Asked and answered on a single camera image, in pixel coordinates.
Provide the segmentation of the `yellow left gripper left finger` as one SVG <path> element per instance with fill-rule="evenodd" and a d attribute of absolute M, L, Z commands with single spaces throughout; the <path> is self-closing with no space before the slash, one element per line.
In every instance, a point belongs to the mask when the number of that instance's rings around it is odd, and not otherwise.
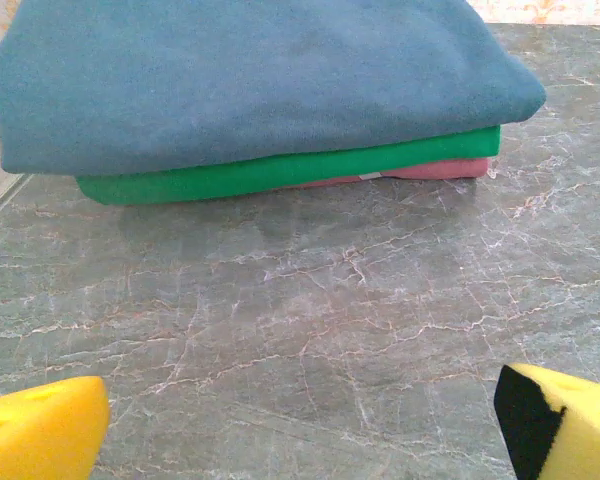
<path fill-rule="evenodd" d="M 96 376 L 0 396 L 0 480 L 89 480 L 109 418 Z"/>

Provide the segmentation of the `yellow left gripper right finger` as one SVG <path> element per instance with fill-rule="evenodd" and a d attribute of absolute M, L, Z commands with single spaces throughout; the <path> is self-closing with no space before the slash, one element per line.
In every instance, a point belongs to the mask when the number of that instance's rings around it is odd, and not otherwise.
<path fill-rule="evenodd" d="M 600 480 L 600 383 L 513 363 L 494 408 L 517 480 Z"/>

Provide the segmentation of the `pink folded t-shirt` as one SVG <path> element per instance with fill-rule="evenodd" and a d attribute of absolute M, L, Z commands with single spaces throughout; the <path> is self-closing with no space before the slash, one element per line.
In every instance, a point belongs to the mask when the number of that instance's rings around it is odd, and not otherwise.
<path fill-rule="evenodd" d="M 484 176 L 487 173 L 489 163 L 490 159 L 486 157 L 448 159 L 384 172 L 309 182 L 301 185 L 294 185 L 294 188 L 324 187 L 380 178 L 396 178 L 402 180 L 474 179 Z"/>

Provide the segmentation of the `green folded t-shirt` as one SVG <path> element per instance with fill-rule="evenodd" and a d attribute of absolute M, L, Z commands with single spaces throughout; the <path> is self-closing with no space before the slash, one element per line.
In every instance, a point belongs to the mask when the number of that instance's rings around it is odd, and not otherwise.
<path fill-rule="evenodd" d="M 499 153 L 498 126 L 400 144 L 280 155 L 230 164 L 144 174 L 84 176 L 82 193 L 107 205 L 160 204 L 261 193 L 338 177 L 384 172 Z"/>

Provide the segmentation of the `blue folded t-shirt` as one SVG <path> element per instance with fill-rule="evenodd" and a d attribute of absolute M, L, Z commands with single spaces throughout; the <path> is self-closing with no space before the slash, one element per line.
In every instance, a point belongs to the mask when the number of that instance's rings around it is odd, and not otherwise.
<path fill-rule="evenodd" d="M 466 0 L 21 0 L 10 173 L 134 174 L 522 122 L 546 93 Z"/>

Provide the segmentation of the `aluminium table side rail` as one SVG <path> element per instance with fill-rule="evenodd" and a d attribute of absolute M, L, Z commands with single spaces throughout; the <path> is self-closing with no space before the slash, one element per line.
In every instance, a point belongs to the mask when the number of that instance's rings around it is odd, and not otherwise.
<path fill-rule="evenodd" d="M 31 175 L 11 175 L 0 184 L 0 212 L 30 181 Z"/>

